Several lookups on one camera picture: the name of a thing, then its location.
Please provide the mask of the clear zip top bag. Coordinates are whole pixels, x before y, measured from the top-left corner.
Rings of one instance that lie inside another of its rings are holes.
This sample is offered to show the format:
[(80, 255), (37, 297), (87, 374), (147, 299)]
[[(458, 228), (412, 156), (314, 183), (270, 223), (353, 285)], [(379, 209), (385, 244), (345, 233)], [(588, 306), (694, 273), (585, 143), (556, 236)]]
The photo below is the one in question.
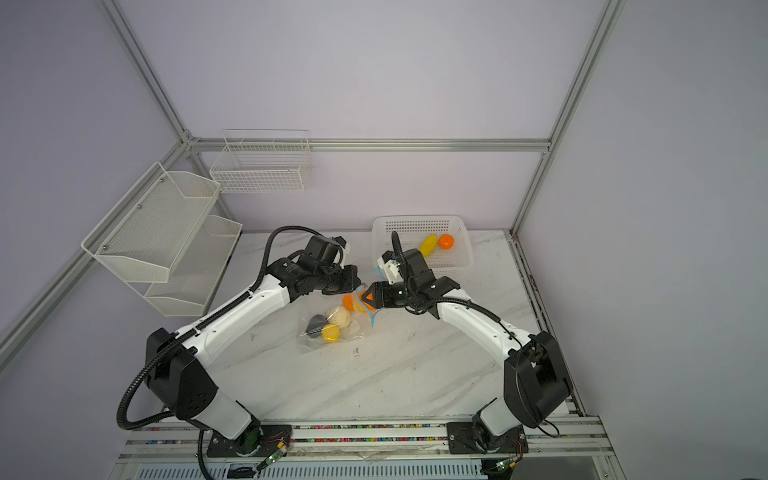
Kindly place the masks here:
[(312, 294), (302, 304), (298, 315), (297, 340), (300, 351), (309, 353), (328, 347), (362, 340), (373, 333), (375, 309), (362, 301), (363, 293), (385, 277), (379, 268), (360, 274), (361, 285), (352, 293), (335, 296)]

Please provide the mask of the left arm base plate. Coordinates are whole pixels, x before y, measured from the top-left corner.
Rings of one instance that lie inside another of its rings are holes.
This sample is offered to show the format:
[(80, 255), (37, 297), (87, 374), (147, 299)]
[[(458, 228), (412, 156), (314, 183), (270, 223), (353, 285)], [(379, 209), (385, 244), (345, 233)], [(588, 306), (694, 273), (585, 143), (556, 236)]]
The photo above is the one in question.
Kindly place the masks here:
[(289, 424), (261, 424), (248, 428), (236, 439), (213, 431), (205, 451), (208, 458), (267, 458), (289, 446), (293, 428)]

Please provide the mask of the cream white pear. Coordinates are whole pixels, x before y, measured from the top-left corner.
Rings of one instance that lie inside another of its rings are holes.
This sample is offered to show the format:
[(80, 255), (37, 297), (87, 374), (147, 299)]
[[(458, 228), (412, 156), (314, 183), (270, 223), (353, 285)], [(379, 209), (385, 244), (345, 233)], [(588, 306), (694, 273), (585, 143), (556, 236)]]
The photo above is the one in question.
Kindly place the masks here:
[(326, 316), (329, 324), (336, 324), (340, 329), (347, 328), (352, 320), (351, 312), (345, 309), (344, 306), (336, 306), (330, 309)]

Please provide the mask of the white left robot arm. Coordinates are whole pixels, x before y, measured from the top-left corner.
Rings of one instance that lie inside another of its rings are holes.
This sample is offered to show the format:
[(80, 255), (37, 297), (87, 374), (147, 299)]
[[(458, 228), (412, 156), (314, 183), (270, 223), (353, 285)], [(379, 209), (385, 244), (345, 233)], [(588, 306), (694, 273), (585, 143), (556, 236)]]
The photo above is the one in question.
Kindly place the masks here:
[(260, 433), (260, 421), (215, 382), (209, 368), (236, 340), (293, 301), (319, 292), (333, 296), (361, 285), (358, 267), (342, 255), (318, 258), (308, 252), (262, 265), (254, 283), (211, 314), (176, 332), (163, 328), (147, 339), (146, 363), (134, 381), (145, 384), (167, 410), (130, 422), (123, 398), (120, 425), (128, 430), (173, 416), (228, 440), (244, 441)]

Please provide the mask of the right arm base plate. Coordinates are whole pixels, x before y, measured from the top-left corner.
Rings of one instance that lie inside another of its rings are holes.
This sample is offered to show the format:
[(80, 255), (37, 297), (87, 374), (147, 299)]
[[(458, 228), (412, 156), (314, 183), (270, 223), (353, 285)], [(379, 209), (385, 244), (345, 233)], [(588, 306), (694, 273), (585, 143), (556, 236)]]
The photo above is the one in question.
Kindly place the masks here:
[(524, 455), (529, 452), (523, 429), (518, 426), (503, 435), (494, 435), (480, 422), (446, 424), (451, 454)]

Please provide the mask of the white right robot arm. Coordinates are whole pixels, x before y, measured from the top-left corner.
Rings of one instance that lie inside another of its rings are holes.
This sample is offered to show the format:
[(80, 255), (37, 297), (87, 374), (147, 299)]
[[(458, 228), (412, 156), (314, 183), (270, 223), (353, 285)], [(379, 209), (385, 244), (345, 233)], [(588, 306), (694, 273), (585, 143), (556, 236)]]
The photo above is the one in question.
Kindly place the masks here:
[(473, 441), (481, 452), (499, 450), (509, 433), (520, 427), (540, 428), (572, 394), (554, 336), (506, 323), (448, 277), (434, 279), (424, 274), (375, 282), (360, 295), (360, 301), (375, 310), (429, 314), (462, 332), (501, 366), (501, 391), (472, 420)]

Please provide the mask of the yellow pear-shaped lemon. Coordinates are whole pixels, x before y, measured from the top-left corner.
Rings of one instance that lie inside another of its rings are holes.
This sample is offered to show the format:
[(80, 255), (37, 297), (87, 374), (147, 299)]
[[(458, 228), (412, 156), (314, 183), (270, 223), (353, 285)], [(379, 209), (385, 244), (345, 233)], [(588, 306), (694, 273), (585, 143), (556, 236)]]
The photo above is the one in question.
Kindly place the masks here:
[(326, 324), (321, 330), (321, 337), (327, 343), (334, 343), (340, 339), (341, 329), (336, 324)]

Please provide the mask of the large orange fruit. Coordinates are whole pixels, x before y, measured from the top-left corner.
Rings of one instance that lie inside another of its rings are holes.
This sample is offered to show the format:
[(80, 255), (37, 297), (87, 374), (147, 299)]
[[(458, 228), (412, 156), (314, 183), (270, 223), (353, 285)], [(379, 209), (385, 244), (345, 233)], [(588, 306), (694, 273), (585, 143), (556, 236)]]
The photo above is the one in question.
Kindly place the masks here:
[(371, 310), (371, 311), (376, 310), (375, 295), (372, 291), (368, 290), (361, 293), (360, 300), (362, 303), (365, 304), (368, 310)]

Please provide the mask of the black avocado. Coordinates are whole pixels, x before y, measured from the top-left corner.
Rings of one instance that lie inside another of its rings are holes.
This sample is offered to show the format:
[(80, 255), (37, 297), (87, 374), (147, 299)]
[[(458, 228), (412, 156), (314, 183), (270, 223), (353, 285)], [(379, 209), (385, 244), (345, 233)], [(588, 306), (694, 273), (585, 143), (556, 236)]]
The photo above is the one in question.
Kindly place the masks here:
[(322, 314), (312, 316), (305, 329), (305, 334), (310, 338), (320, 338), (323, 328), (328, 324), (328, 319)]

